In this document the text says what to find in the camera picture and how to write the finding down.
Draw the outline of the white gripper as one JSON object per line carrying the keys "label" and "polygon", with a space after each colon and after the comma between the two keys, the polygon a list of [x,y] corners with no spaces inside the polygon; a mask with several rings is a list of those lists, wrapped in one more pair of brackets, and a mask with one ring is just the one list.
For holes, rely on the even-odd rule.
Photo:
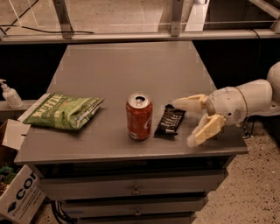
{"label": "white gripper", "polygon": [[171,105],[175,109],[205,113],[198,126],[186,139],[190,148],[203,144],[207,139],[217,135],[222,127],[241,123],[247,115],[247,105],[241,91],[236,87],[224,87],[213,91],[209,96],[196,94],[174,100]]}

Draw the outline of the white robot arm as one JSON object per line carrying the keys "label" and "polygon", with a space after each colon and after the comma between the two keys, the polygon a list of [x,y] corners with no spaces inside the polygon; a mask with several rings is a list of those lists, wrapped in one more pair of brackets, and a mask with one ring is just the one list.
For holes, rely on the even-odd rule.
{"label": "white robot arm", "polygon": [[243,123],[251,116],[280,114],[280,62],[268,71],[267,78],[253,80],[237,87],[224,87],[210,95],[196,94],[178,98],[171,105],[175,109],[206,113],[186,139],[192,148],[216,136],[225,125]]}

